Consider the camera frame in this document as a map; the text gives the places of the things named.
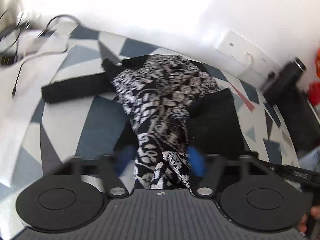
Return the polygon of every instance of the white wall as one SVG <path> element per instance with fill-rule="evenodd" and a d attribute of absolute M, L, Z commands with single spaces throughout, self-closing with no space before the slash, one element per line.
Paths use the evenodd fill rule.
<path fill-rule="evenodd" d="M 214 49 L 226 29 L 243 36 L 280 65 L 299 57 L 317 79 L 320 0 L 23 0 L 42 23 L 69 13 L 84 25 L 149 42 L 239 75 L 244 65 Z"/>

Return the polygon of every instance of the orange object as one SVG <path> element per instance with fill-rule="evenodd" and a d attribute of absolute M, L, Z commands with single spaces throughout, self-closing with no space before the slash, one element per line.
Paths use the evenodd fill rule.
<path fill-rule="evenodd" d="M 320 78 L 320 49 L 318 49 L 318 51 L 317 51 L 316 69 L 317 69 L 317 76 L 318 76 L 318 78 Z"/>

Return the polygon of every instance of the metal screw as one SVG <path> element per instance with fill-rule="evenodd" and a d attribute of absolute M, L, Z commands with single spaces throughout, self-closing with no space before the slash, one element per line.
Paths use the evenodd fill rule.
<path fill-rule="evenodd" d="M 246 159 L 246 158 L 252 158 L 251 155 L 240 155 L 239 158 Z"/>
<path fill-rule="evenodd" d="M 125 193 L 125 189 L 122 187 L 114 187 L 110 190 L 110 193 L 115 196 L 120 196 Z"/>
<path fill-rule="evenodd" d="M 210 195 L 212 194 L 212 189 L 208 188 L 208 187 L 201 187 L 197 190 L 197 192 L 200 194 L 200 195 L 203 195 L 203 196 L 207 196 L 207 195 Z"/>

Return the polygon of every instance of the black and white patterned cloth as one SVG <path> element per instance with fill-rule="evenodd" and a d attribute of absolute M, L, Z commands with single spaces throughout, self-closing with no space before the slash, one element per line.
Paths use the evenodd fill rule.
<path fill-rule="evenodd" d="M 220 90 L 215 79 L 176 55 L 150 55 L 113 79 L 139 148 L 135 188 L 189 188 L 186 106 Z"/>

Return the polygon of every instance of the black fabric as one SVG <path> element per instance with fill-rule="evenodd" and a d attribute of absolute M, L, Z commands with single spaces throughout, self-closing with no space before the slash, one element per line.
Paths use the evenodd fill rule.
<path fill-rule="evenodd" d="M 186 107 L 189 145 L 203 154 L 236 158 L 244 153 L 244 143 L 234 98 L 229 89 L 206 95 Z"/>
<path fill-rule="evenodd" d="M 149 55 L 144 55 L 144 56 L 140 56 L 140 57 L 133 57 L 133 58 L 124 59 L 122 61 L 122 66 L 124 68 L 130 68 L 132 70 L 139 69 L 139 68 L 143 67 L 143 64 L 148 59 L 148 57 L 149 57 Z"/>
<path fill-rule="evenodd" d="M 108 76 L 108 80 L 111 84 L 112 80 L 119 75 L 122 71 L 124 71 L 126 68 L 124 68 L 122 65 L 121 66 L 117 66 L 115 65 L 112 61 L 110 61 L 109 59 L 105 59 L 102 62 L 102 67 L 105 71 L 105 73 Z"/>
<path fill-rule="evenodd" d="M 124 129 L 119 137 L 119 139 L 116 142 L 116 145 L 113 147 L 113 151 L 120 151 L 125 146 L 134 146 L 136 149 L 138 149 L 138 139 L 134 131 L 132 130 L 130 120 L 128 120 L 125 125 Z"/>
<path fill-rule="evenodd" d="M 320 127 L 305 94 L 295 86 L 277 103 L 298 158 L 320 145 Z"/>
<path fill-rule="evenodd" d="M 55 82 L 41 91 L 43 100 L 49 104 L 115 92 L 105 72 Z"/>

